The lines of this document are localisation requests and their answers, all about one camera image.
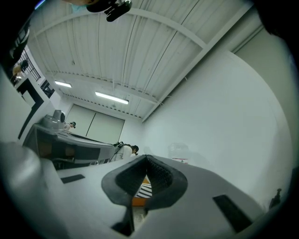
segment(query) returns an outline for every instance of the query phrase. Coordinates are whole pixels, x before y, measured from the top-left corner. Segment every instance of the black padded cushion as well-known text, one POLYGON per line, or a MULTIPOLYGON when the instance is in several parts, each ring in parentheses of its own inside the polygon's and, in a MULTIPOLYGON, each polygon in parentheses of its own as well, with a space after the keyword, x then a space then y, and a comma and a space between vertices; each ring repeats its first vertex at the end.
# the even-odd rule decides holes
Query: black padded cushion
POLYGON ((187 178, 177 169, 147 156, 147 176, 151 184, 152 197, 146 201, 145 210, 172 206, 188 187, 187 178))
POLYGON ((109 173, 102 180, 102 188, 114 204, 130 207, 146 175, 146 155, 109 173))

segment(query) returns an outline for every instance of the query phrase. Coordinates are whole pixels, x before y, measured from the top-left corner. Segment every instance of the curved white wall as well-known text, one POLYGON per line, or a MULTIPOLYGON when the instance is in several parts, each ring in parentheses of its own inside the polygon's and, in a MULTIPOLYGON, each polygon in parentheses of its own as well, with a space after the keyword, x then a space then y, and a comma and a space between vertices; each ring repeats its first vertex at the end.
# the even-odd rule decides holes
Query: curved white wall
POLYGON ((216 172, 267 208, 286 193, 292 143, 273 92, 243 60, 217 52, 145 123, 145 153, 168 157, 184 143, 190 164, 216 172))

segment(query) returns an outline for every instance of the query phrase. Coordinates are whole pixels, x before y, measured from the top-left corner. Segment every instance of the white door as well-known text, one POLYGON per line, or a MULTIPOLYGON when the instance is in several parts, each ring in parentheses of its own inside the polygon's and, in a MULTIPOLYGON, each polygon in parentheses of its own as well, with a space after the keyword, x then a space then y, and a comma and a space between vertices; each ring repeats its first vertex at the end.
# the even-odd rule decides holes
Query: white door
POLYGON ((70 132, 86 137, 88 128, 95 116, 96 112, 73 105, 67 118, 66 123, 76 122, 76 128, 71 128, 70 132))
POLYGON ((124 122, 121 119, 96 113, 87 137, 100 142, 114 144, 120 138, 124 122))

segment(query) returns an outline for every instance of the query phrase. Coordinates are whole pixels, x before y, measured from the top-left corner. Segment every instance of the black slot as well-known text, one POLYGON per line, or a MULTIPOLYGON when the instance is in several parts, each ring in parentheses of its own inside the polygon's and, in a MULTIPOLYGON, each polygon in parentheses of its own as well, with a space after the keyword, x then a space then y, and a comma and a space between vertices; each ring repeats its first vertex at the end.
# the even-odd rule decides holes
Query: black slot
POLYGON ((74 182, 74 181, 77 181, 77 180, 80 180, 83 178, 85 178, 85 177, 82 174, 77 174, 77 175, 70 176, 70 177, 63 177, 63 178, 61 178, 61 181, 64 184, 66 184, 66 183, 71 183, 71 182, 74 182))
POLYGON ((213 200, 229 221, 236 233, 243 231, 246 227, 250 226, 252 222, 241 211, 241 209, 233 203, 232 200, 226 195, 213 197, 213 200))

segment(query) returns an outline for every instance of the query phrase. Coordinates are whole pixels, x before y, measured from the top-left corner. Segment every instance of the small black object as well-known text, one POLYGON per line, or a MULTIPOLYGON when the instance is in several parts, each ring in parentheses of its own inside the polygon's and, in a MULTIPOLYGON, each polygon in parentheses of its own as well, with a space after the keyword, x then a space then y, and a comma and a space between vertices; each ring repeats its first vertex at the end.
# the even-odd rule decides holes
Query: small black object
POLYGON ((88 5, 86 9, 91 13, 99 13, 110 8, 115 2, 116 0, 100 0, 95 4, 88 5))
POLYGON ((132 1, 126 0, 121 4, 114 4, 105 13, 107 14, 107 21, 112 22, 120 16, 127 13, 132 7, 132 1))
POLYGON ((21 70, 22 72, 25 72, 25 70, 27 69, 27 67, 29 66, 29 63, 27 60, 24 60, 20 63, 20 66, 21 66, 21 70))
POLYGON ((64 123, 65 122, 65 113, 61 113, 60 115, 60 122, 64 123))
POLYGON ((80 180, 83 178, 85 178, 85 177, 82 174, 77 174, 77 175, 70 176, 70 177, 63 177, 63 178, 61 178, 61 181, 64 184, 66 184, 66 183, 71 183, 71 182, 74 182, 74 181, 77 181, 77 180, 80 180))
POLYGON ((281 189, 277 189, 277 193, 276 193, 275 197, 271 199, 269 209, 280 204, 280 191, 281 191, 281 189))

